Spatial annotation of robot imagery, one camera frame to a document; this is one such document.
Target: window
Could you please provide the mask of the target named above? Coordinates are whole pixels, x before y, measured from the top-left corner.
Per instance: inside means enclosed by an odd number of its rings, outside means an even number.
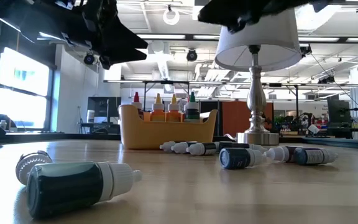
[[[46,96],[48,79],[49,68],[46,65],[12,49],[4,49],[0,62],[0,84]]]
[[[18,128],[44,128],[47,100],[0,88],[0,114],[6,114]]]

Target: white lampshade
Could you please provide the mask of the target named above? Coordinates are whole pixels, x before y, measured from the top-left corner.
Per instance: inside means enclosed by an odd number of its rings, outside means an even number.
[[[301,53],[294,10],[263,17],[259,23],[235,34],[222,27],[215,62],[226,69],[248,72],[252,66],[249,45],[261,45],[259,65],[264,72],[298,63]]]

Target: wooden table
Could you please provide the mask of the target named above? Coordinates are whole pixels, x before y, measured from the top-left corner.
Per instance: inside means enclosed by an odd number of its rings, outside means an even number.
[[[332,165],[269,163],[222,170],[216,156],[123,150],[114,141],[5,145],[0,147],[0,223],[358,224],[358,149],[324,147],[339,154]],[[36,150],[47,150],[56,162],[126,162],[144,178],[110,202],[32,220],[14,170],[22,153]]]

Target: lamp stand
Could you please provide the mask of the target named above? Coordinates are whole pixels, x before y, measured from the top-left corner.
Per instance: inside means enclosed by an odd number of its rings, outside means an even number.
[[[252,54],[251,86],[249,88],[247,106],[251,110],[250,128],[245,133],[237,134],[239,143],[258,144],[263,146],[278,145],[279,135],[272,134],[265,129],[265,119],[262,117],[266,107],[266,96],[260,81],[262,67],[258,63],[260,45],[250,45]]]

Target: computer monitor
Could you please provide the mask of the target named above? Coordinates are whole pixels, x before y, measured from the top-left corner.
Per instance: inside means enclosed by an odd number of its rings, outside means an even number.
[[[121,97],[88,97],[88,110],[94,110],[94,116],[118,117]]]
[[[349,102],[343,100],[328,100],[328,116],[330,124],[352,123]]]

